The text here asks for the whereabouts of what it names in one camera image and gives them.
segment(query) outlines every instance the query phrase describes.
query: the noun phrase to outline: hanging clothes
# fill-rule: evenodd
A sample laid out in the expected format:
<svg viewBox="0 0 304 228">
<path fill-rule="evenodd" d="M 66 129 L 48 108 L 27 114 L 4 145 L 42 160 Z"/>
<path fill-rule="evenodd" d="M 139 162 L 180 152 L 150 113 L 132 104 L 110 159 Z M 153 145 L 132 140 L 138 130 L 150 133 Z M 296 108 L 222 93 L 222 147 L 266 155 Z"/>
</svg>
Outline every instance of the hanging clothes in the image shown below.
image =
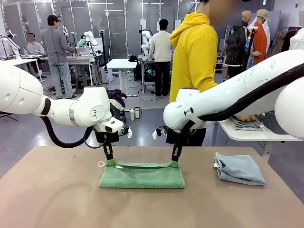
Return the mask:
<svg viewBox="0 0 304 228">
<path fill-rule="evenodd" d="M 290 38 L 289 50 L 304 49 L 304 28 L 300 29 L 297 34 Z"/>
<path fill-rule="evenodd" d="M 291 37 L 293 37 L 295 34 L 297 34 L 296 31 L 290 31 L 290 32 L 287 32 L 286 36 L 285 36 L 285 40 L 284 40 L 284 43 L 283 43 L 283 46 L 282 46 L 282 51 L 288 51 L 289 50 L 289 47 L 290 47 L 290 39 Z"/>
<path fill-rule="evenodd" d="M 253 22 L 248 26 L 249 27 L 252 27 L 254 26 L 254 24 L 256 23 L 257 21 L 257 17 L 253 20 Z M 267 37 L 267 45 L 266 45 L 266 53 L 268 51 L 268 48 L 269 48 L 269 45 L 270 45 L 270 29 L 269 29 L 269 26 L 268 26 L 268 22 L 265 21 L 264 24 L 262 24 L 262 27 L 264 29 L 264 32 L 266 34 L 266 37 Z"/>
<path fill-rule="evenodd" d="M 274 56 L 282 51 L 282 46 L 286 37 L 287 31 L 279 31 L 276 36 L 274 43 L 271 47 L 270 56 Z"/>
</svg>

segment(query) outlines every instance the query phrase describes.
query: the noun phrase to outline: light blue towel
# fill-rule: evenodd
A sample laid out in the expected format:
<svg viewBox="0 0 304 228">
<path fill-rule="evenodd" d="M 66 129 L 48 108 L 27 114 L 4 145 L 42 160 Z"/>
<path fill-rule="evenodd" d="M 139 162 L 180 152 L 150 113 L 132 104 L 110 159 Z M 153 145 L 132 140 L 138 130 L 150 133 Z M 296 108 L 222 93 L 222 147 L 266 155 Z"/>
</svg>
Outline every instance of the light blue towel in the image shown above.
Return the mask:
<svg viewBox="0 0 304 228">
<path fill-rule="evenodd" d="M 260 168 L 249 155 L 225 156 L 215 153 L 214 161 L 221 180 L 248 185 L 266 184 Z"/>
</svg>

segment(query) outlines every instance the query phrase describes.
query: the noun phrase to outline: table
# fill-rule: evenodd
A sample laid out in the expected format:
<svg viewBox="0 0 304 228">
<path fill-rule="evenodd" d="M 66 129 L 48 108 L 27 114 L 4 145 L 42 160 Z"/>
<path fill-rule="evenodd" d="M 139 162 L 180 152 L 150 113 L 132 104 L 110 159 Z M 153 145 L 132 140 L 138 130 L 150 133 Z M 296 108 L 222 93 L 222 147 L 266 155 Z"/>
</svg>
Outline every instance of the table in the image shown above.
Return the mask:
<svg viewBox="0 0 304 228">
<path fill-rule="evenodd" d="M 224 120 L 220 122 L 215 122 L 213 125 L 213 133 L 211 139 L 211 146 L 215 146 L 216 136 L 218 132 L 219 125 L 227 134 L 230 139 L 236 141 L 255 141 L 255 142 L 266 142 L 262 157 L 268 162 L 269 157 L 274 146 L 274 142 L 289 142 L 296 141 L 301 142 L 301 140 L 294 138 L 289 134 L 276 134 L 269 130 L 267 127 L 263 127 L 258 132 L 251 131 L 236 131 L 234 130 L 233 123 L 230 120 Z"/>
<path fill-rule="evenodd" d="M 151 59 L 151 58 L 149 58 L 149 56 L 143 56 L 143 55 L 139 55 L 138 57 L 137 57 L 137 59 L 140 61 L 140 63 L 141 63 L 141 68 L 142 68 L 142 93 L 144 93 L 144 91 L 145 91 L 145 89 L 146 89 L 146 87 L 148 86 L 148 85 L 155 85 L 155 82 L 145 82 L 145 80 L 144 80 L 144 64 L 154 64 L 155 63 L 155 60 L 154 60 L 154 58 L 153 59 Z"/>
<path fill-rule="evenodd" d="M 72 56 L 67 56 L 67 63 L 69 65 L 88 65 L 89 66 L 89 74 L 90 74 L 90 81 L 91 81 L 91 85 L 93 85 L 93 79 L 92 79 L 92 71 L 91 71 L 91 64 L 93 64 L 93 71 L 95 72 L 94 76 L 94 81 L 96 81 L 96 84 L 100 84 L 101 82 L 99 82 L 98 80 L 98 75 L 96 75 L 98 73 L 98 70 L 96 72 L 96 61 L 94 59 L 94 56 L 77 56 L 76 58 L 72 57 Z M 41 58 L 43 60 L 48 60 L 48 57 L 44 57 Z"/>
<path fill-rule="evenodd" d="M 171 147 L 113 147 L 125 162 L 169 162 Z M 215 152 L 248 154 L 265 187 L 221 181 Z M 304 205 L 274 170 L 246 147 L 183 148 L 186 188 L 101 189 L 102 150 L 37 147 L 0 180 L 2 228 L 303 227 Z"/>
<path fill-rule="evenodd" d="M 43 57 L 43 55 L 28 55 L 28 56 L 22 55 L 21 57 L 23 59 L 25 59 L 25 58 L 31 59 L 31 58 L 41 58 L 41 57 Z"/>
<path fill-rule="evenodd" d="M 128 86 L 128 74 L 127 69 L 134 69 L 136 68 L 137 62 L 129 62 L 127 58 L 114 58 L 110 62 L 107 63 L 106 67 L 108 69 L 118 69 L 119 72 L 119 85 L 120 90 L 123 90 L 123 76 L 122 76 L 122 69 L 125 69 L 125 76 L 127 79 L 126 85 L 126 94 L 129 95 L 129 86 Z"/>
<path fill-rule="evenodd" d="M 10 60 L 6 60 L 5 63 L 13 65 L 13 66 L 23 65 L 24 69 L 26 69 L 26 71 L 27 71 L 28 67 L 26 66 L 26 64 L 34 62 L 34 61 L 36 62 L 37 69 L 39 69 L 37 59 L 35 59 L 35 58 L 34 59 L 33 58 L 31 58 L 31 59 L 22 59 L 22 58 L 20 58 L 20 59 L 10 59 Z M 34 76 L 35 75 L 35 71 L 34 71 L 34 69 L 33 69 L 33 67 L 32 67 L 31 64 L 29 64 L 29 68 L 30 68 L 31 74 Z M 46 80 L 42 80 L 41 71 L 40 70 L 38 70 L 38 75 L 39 75 L 39 78 L 40 78 L 40 83 L 43 83 L 43 82 L 46 81 Z"/>
</svg>

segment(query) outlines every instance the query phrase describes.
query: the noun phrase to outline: beige hat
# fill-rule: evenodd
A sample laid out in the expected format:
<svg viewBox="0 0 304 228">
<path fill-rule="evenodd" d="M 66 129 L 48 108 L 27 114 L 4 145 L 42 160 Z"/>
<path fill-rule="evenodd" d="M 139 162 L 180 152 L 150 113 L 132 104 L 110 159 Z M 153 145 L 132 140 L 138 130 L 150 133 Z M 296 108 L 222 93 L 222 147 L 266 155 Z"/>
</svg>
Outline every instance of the beige hat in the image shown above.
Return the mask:
<svg viewBox="0 0 304 228">
<path fill-rule="evenodd" d="M 266 9 L 260 9 L 258 12 L 256 12 L 256 16 L 264 18 L 266 21 L 270 21 L 268 18 L 268 11 Z"/>
</svg>

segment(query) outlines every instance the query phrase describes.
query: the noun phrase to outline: black cap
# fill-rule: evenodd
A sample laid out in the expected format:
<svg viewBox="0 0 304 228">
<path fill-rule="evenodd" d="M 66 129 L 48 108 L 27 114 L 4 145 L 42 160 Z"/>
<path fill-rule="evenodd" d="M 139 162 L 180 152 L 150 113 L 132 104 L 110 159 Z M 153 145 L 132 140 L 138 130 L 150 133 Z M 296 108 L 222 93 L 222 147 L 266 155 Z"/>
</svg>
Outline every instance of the black cap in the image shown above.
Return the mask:
<svg viewBox="0 0 304 228">
<path fill-rule="evenodd" d="M 61 22 L 60 20 L 58 20 L 58 18 L 59 18 L 60 16 L 56 16 L 56 15 L 49 15 L 48 17 L 47 17 L 47 20 L 48 21 L 55 21 L 55 22 Z"/>
</svg>

